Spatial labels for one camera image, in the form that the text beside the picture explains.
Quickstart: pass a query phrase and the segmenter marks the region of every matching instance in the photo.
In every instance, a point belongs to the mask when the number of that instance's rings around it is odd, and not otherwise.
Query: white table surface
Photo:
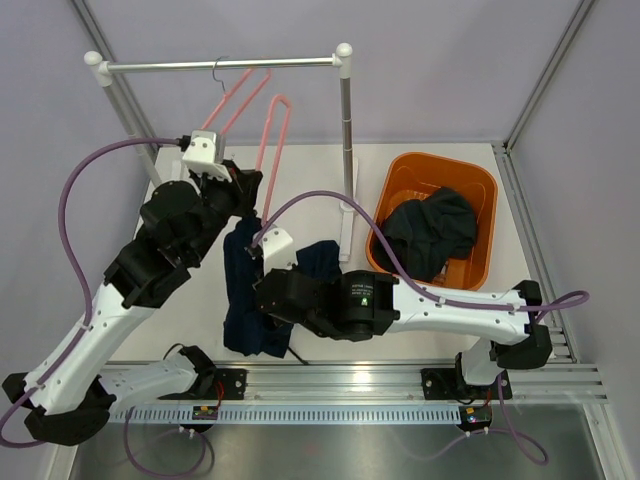
[[[227,147],[226,158],[235,160],[241,168],[253,168],[258,147]],[[375,212],[391,162],[400,154],[421,151],[480,165],[496,179],[498,205],[496,211],[493,251],[487,281],[481,291],[505,291],[529,277],[524,253],[498,167],[489,144],[366,144],[356,145],[354,153],[360,162],[357,200],[371,215]],[[267,149],[264,168],[270,169],[275,152]],[[163,180],[181,175],[177,148],[163,148],[157,168]],[[257,210],[261,213],[266,185],[265,171],[258,195]],[[280,171],[275,185],[270,212],[287,200],[309,190],[342,191],[342,153],[340,145],[289,145],[282,153]],[[222,232],[202,267],[192,270],[192,278],[178,289],[164,306],[143,323],[116,351],[112,360],[157,360],[176,342],[198,345],[214,361],[242,360],[251,362],[297,362],[287,353],[285,359],[266,354],[244,355],[223,345],[223,321],[228,308],[222,256],[223,238],[233,229],[232,219]],[[319,240],[339,241],[341,213],[339,202],[331,198],[303,201],[285,213],[278,221],[293,237],[298,249]],[[365,256],[369,232],[366,222],[356,218],[351,260],[342,264],[342,271],[371,270]],[[375,337],[366,342],[321,339],[300,326],[293,329],[290,346],[303,358],[313,361],[379,361],[379,360],[448,360],[469,348],[474,337],[437,332],[406,332]]]

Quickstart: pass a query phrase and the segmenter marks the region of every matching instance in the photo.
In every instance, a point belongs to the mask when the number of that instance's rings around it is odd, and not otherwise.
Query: metal hook
[[[218,82],[218,83],[221,83],[221,84],[222,84],[222,91],[223,91],[224,93],[227,93],[227,88],[224,86],[224,80],[218,80],[218,79],[216,78],[216,67],[218,66],[218,62],[219,62],[220,60],[222,60],[223,58],[229,58],[229,56],[228,56],[228,55],[223,55],[223,56],[221,56],[221,57],[216,58],[216,63],[214,63],[214,64],[213,64],[213,68],[211,69],[211,75],[213,75],[213,79],[214,79],[216,82]]]

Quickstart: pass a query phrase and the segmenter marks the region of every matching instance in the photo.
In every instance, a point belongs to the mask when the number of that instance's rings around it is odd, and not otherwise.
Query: metal floor
[[[604,478],[579,406],[510,407],[523,433],[541,442],[551,457],[547,467],[529,462],[510,437],[477,436],[464,440],[431,462],[421,460],[460,435],[450,425],[277,426],[218,425],[208,433],[215,449],[191,478],[216,480],[353,479],[402,480],[448,478],[579,479]],[[494,426],[503,426],[497,416]],[[166,426],[134,425],[131,446],[140,450]],[[127,461],[122,425],[109,424],[78,449],[71,479],[135,480],[149,477]],[[137,459],[158,473],[188,469],[200,449],[185,436],[171,436],[147,448]]]

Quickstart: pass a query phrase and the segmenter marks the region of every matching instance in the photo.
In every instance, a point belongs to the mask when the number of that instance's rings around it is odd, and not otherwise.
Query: metal rod
[[[513,147],[518,141],[520,134],[529,122],[531,115],[535,111],[537,105],[540,103],[540,99],[551,83],[551,79],[555,77],[556,71],[562,64],[566,53],[569,51],[569,48],[573,44],[573,41],[578,35],[578,32],[582,28],[582,25],[584,24],[585,20],[589,16],[589,13],[593,9],[597,1],[598,0],[581,0],[575,11],[573,12],[573,16],[571,17],[571,20],[565,28],[562,37],[558,41],[556,48],[551,54],[547,65],[544,67],[540,78],[538,78],[536,86],[531,92],[531,95],[529,95],[527,103],[522,109],[522,112],[516,120],[515,125],[511,129],[511,132],[509,132],[509,136],[507,137],[507,140],[505,142],[507,152],[511,152],[511,150],[513,150]]]
[[[95,18],[95,14],[86,0],[68,0],[71,8],[76,13],[78,21],[84,28],[87,36],[94,45],[96,51],[108,61],[115,61],[115,56],[106,35]],[[122,107],[131,112],[130,118],[135,123],[137,130],[141,132],[142,137],[155,137],[156,134],[149,123],[144,111],[135,97],[127,79],[124,76],[117,76],[113,79],[114,89],[119,90],[124,100]],[[155,145],[145,145],[146,150],[150,151],[150,155],[155,158],[158,153]]]
[[[106,87],[102,87],[102,89],[107,95],[109,102],[111,102],[111,106],[118,115],[120,123],[124,127],[129,138],[140,138],[144,136],[142,135],[142,132],[138,130],[136,122],[131,118],[131,112],[123,106],[126,99],[122,96],[122,92],[118,90],[118,87],[115,84],[111,84]],[[144,145],[136,145],[134,148],[142,166],[151,179],[151,183],[154,187],[158,187],[162,183],[162,179],[154,165],[155,157],[153,156],[153,152],[148,148],[144,148]]]
[[[333,67],[340,66],[331,57],[318,58],[273,58],[257,60],[220,60],[216,62],[179,62],[179,63],[111,63],[107,64],[107,71],[116,73],[137,72],[179,72],[185,70],[227,70],[235,68],[283,68],[283,67]]]
[[[351,130],[351,78],[340,79],[342,105],[342,162],[344,163],[344,194],[353,198],[353,134]]]
[[[397,362],[348,362],[348,365],[263,365],[236,363],[216,365],[247,369],[245,400],[242,404],[295,405],[402,405],[421,402],[424,393],[420,371],[425,365],[451,368],[449,362],[438,365],[432,360]],[[103,373],[126,371],[148,362],[109,362]],[[538,370],[513,371],[511,388],[518,403],[571,404],[579,398],[585,404],[606,403],[606,391],[596,365],[547,364]],[[362,389],[362,378],[366,378]],[[151,404],[161,405],[162,400]]]
[[[513,153],[507,153],[505,147],[501,144],[496,143],[492,146],[500,177],[504,182],[507,200],[513,212],[516,230],[522,242],[527,266],[533,278],[536,278],[540,283],[545,300],[553,301],[558,298],[558,289],[549,271],[549,262],[547,260],[549,257],[543,251],[536,234],[534,219],[531,216],[531,202],[528,200],[526,191],[522,188],[521,179],[524,177],[521,172],[518,172],[517,163],[512,158]],[[558,310],[553,312],[550,318],[547,317],[545,322],[550,327],[554,325],[560,327],[554,331],[554,334],[561,333],[564,335],[569,347],[570,360],[579,361],[580,352],[578,351],[577,341],[569,322],[566,321],[566,316],[567,311],[563,313],[562,310]]]

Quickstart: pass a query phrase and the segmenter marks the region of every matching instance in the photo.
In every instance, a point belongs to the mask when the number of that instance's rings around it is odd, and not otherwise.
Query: navy blue cloth
[[[260,230],[260,219],[245,217],[224,239],[224,270],[229,311],[224,321],[224,346],[243,353],[264,352],[283,358],[289,346],[293,325],[276,326],[273,319],[256,310],[253,284],[262,274],[262,259],[246,251]],[[340,247],[325,240],[296,252],[298,267],[310,277],[331,281],[342,274],[338,263]]]

